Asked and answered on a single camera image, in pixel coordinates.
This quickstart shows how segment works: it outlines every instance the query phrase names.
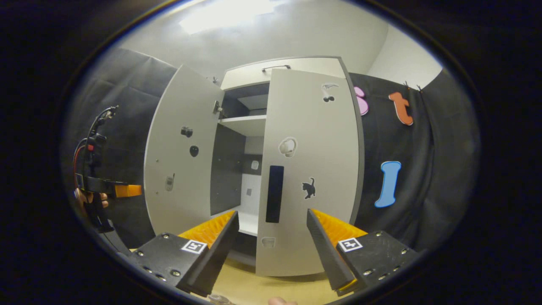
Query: open cabinet door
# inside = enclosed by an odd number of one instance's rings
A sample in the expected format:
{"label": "open cabinet door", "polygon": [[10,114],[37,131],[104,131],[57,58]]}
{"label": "open cabinet door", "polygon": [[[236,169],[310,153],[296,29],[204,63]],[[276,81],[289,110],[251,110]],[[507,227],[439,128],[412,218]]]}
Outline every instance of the open cabinet door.
{"label": "open cabinet door", "polygon": [[307,209],[351,221],[360,162],[356,115],[345,78],[273,70],[263,144],[257,275],[324,272],[306,226]]}
{"label": "open cabinet door", "polygon": [[[152,120],[144,165],[145,200],[156,234],[180,234],[210,219],[213,146],[224,91],[186,66],[167,86]],[[182,135],[183,127],[192,130]]]}

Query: hand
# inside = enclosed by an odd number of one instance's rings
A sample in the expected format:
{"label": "hand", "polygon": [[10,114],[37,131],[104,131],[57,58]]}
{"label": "hand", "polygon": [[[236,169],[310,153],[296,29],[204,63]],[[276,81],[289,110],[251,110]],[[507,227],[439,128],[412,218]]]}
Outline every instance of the hand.
{"label": "hand", "polygon": [[272,297],[267,301],[267,305],[298,305],[297,302],[286,302],[282,297]]}
{"label": "hand", "polygon": [[[79,208],[83,212],[83,215],[86,216],[87,211],[85,211],[85,209],[83,208],[83,204],[85,202],[86,203],[92,202],[92,200],[94,199],[94,194],[93,193],[83,193],[80,189],[77,188],[77,189],[75,189],[75,195],[77,196],[77,202],[79,204]],[[109,205],[109,202],[107,202],[107,194],[100,193],[100,195],[101,195],[101,198],[102,198],[102,206],[107,207]]]}

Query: door handle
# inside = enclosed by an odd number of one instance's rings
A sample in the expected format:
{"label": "door handle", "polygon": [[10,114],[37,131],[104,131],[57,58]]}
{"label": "door handle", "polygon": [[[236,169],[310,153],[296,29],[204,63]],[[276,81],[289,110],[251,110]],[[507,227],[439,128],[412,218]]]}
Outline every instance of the door handle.
{"label": "door handle", "polygon": [[269,167],[269,185],[267,189],[267,223],[279,223],[283,180],[284,166],[271,165]]}
{"label": "door handle", "polygon": [[280,66],[272,66],[272,67],[263,68],[262,72],[265,72],[266,69],[277,68],[277,67],[286,67],[287,69],[291,69],[290,65],[280,65]]}

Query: beige floor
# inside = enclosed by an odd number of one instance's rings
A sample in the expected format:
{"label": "beige floor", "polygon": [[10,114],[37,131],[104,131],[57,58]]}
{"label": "beige floor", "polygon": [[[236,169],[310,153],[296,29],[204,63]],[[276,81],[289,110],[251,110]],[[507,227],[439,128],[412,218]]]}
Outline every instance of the beige floor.
{"label": "beige floor", "polygon": [[298,305],[316,305],[350,295],[338,297],[331,290],[325,274],[260,277],[254,273],[254,267],[231,259],[226,259],[222,266],[212,293],[225,296],[235,305],[267,305],[267,300],[274,296],[280,296],[286,301],[297,301]]}

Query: cable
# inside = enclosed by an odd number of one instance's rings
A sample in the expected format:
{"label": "cable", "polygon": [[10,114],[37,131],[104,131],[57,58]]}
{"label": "cable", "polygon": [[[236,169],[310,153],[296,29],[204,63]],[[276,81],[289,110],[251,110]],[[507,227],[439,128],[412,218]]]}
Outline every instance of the cable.
{"label": "cable", "polygon": [[73,156],[73,178],[75,179],[75,187],[78,187],[77,177],[75,176],[75,174],[77,172],[77,156],[79,155],[79,151],[81,151],[81,148],[84,148],[84,146],[80,146],[79,148],[77,148]]}
{"label": "cable", "polygon": [[77,143],[77,146],[75,147],[75,150],[73,152],[72,162],[75,162],[75,153],[77,152],[79,146],[81,146],[83,144],[83,142],[86,141],[86,140],[87,140],[87,138],[84,138],[81,141],[79,141],[79,143]]}
{"label": "cable", "polygon": [[85,147],[85,150],[83,151],[83,171],[82,171],[83,177],[85,177],[85,161],[86,161],[86,159],[87,159],[88,139],[91,137],[91,133],[92,133],[92,131],[94,130],[94,126],[95,126],[96,123],[101,119],[101,116],[103,116],[104,113],[107,113],[107,112],[109,112],[109,111],[111,111],[111,110],[116,110],[118,107],[119,107],[119,106],[117,105],[117,106],[113,106],[113,107],[108,107],[108,108],[106,108],[105,110],[103,110],[102,112],[100,112],[100,114],[97,115],[96,118],[94,119],[94,122],[92,122],[92,125],[91,125],[90,130],[88,130],[88,135],[87,135],[87,137],[85,138],[85,139],[87,139],[87,140],[85,141],[85,146],[84,146],[84,147]]}
{"label": "cable", "polygon": [[[105,110],[103,110],[102,112],[100,112],[99,115],[96,116],[96,118],[94,119],[94,122],[92,122],[92,125],[91,125],[91,128],[90,130],[88,131],[88,135],[86,137],[87,141],[85,143],[85,146],[87,146],[88,144],[88,139],[91,137],[91,133],[92,131],[94,130],[94,126],[96,125],[96,123],[98,122],[99,119],[101,119],[101,116],[104,115],[104,113],[107,113],[108,111],[110,110],[114,110],[116,109],[118,106],[116,107],[108,107],[106,108]],[[85,149],[85,151],[83,152],[83,161],[85,161],[87,159],[87,151],[88,149]],[[83,176],[85,176],[85,165],[83,164]]]}

